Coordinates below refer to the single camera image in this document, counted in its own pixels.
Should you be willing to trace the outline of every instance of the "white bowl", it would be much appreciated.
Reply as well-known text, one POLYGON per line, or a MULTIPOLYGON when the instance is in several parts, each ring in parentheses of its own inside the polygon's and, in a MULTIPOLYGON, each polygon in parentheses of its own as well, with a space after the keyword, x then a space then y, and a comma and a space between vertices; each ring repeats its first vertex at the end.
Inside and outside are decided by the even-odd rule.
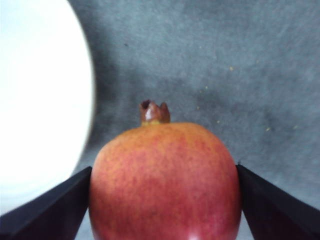
POLYGON ((93 68, 66 0, 1 1, 0 213, 72 174, 94 105, 93 68))

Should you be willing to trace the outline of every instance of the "pomegranate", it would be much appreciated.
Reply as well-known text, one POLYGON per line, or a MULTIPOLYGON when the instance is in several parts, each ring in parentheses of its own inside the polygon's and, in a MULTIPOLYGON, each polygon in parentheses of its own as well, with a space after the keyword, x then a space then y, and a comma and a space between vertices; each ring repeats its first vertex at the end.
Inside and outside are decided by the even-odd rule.
POLYGON ((139 107, 141 127, 107 143, 94 162, 94 238, 234 240, 241 193, 227 148, 198 124, 170 123, 165 103, 139 107))

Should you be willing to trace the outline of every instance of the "white plate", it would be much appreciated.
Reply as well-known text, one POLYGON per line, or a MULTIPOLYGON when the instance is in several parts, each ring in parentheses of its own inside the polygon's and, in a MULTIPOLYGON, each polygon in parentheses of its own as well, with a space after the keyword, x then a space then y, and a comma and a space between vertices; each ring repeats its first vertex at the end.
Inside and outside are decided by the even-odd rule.
POLYGON ((2 0, 1 214, 70 177, 89 134, 93 71, 67 0, 2 0))

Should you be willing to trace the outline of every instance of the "pomegranate crown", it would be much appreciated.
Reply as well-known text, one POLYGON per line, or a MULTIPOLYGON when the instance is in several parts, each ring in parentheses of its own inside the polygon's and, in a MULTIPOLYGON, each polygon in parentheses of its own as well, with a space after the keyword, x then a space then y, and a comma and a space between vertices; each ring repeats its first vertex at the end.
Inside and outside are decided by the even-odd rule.
POLYGON ((140 103, 139 109, 142 126, 170 123, 170 113, 165 102, 158 106, 148 99, 140 103))

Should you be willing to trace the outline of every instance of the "gray surface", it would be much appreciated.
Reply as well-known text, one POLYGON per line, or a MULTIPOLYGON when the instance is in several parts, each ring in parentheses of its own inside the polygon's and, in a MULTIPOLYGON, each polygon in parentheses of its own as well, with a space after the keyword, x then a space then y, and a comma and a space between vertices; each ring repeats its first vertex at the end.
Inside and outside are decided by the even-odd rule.
MULTIPOLYGON (((173 122, 205 126, 236 162, 320 209, 319 1, 70 2, 97 85, 77 170, 137 127, 137 105, 151 98, 168 103, 173 122)), ((88 216, 76 239, 92 239, 88 216)), ((244 218, 237 239, 253 239, 244 218)))

